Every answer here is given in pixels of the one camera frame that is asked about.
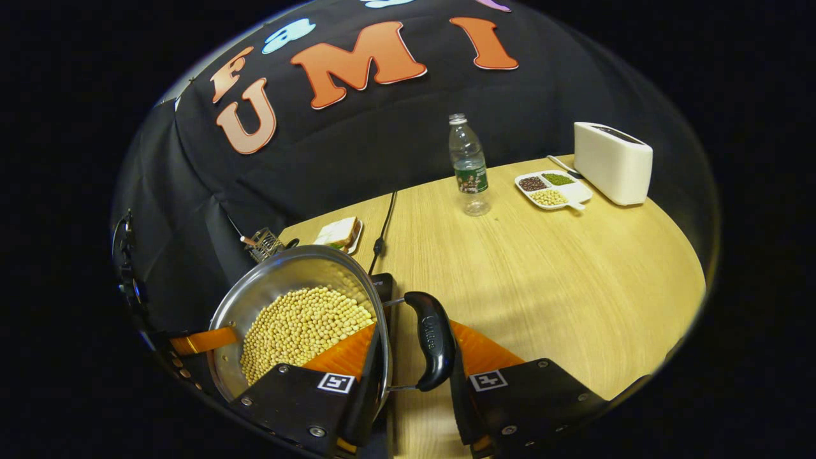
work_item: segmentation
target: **plastic water bottle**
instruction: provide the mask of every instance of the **plastic water bottle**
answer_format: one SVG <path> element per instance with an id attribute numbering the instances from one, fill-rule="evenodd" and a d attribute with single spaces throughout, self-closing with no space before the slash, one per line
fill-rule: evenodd
<path id="1" fill-rule="evenodd" d="M 450 162 L 454 166 L 464 213 L 470 216 L 485 215 L 490 211 L 490 203 L 487 198 L 487 167 L 481 142 L 468 126 L 464 114 L 452 114 L 448 117 L 448 123 Z"/>

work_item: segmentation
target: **white toaster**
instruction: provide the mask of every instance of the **white toaster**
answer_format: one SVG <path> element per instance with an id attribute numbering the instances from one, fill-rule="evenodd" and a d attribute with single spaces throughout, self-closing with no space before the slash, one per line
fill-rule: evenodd
<path id="1" fill-rule="evenodd" d="M 652 177 L 652 147 L 598 123 L 575 123 L 574 167 L 619 206 L 646 201 Z"/>

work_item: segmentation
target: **black pan handle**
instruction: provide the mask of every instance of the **black pan handle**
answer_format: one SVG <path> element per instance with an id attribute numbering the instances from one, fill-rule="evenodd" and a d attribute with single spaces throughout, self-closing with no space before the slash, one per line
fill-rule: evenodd
<path id="1" fill-rule="evenodd" d="M 425 373 L 416 388 L 428 392 L 445 382 L 454 370 L 456 341 L 439 300 L 423 292 L 407 292 L 405 302 L 416 312 L 419 347 L 425 354 Z"/>

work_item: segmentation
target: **red bean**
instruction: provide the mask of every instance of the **red bean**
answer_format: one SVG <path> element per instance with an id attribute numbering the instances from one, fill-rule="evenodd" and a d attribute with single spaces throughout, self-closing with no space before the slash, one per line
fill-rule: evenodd
<path id="1" fill-rule="evenodd" d="M 537 189 L 545 189 L 547 185 L 538 177 L 527 177 L 518 181 L 519 186 L 524 191 L 536 191 Z"/>

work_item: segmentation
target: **blue letter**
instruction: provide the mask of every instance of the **blue letter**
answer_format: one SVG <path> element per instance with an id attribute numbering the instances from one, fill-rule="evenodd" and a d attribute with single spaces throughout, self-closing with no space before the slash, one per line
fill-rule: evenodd
<path id="1" fill-rule="evenodd" d="M 266 39 L 267 45 L 261 52 L 263 54 L 269 54 L 270 52 L 277 51 L 288 42 L 305 36 L 307 33 L 314 30 L 315 27 L 316 25 L 309 24 L 308 19 L 296 20 L 283 29 L 269 35 L 269 38 Z"/>
<path id="2" fill-rule="evenodd" d="M 361 2 L 367 2 L 366 6 L 369 8 L 385 8 L 385 7 L 393 7 L 394 5 L 401 5 L 403 3 L 411 3 L 414 0 L 360 0 Z"/>

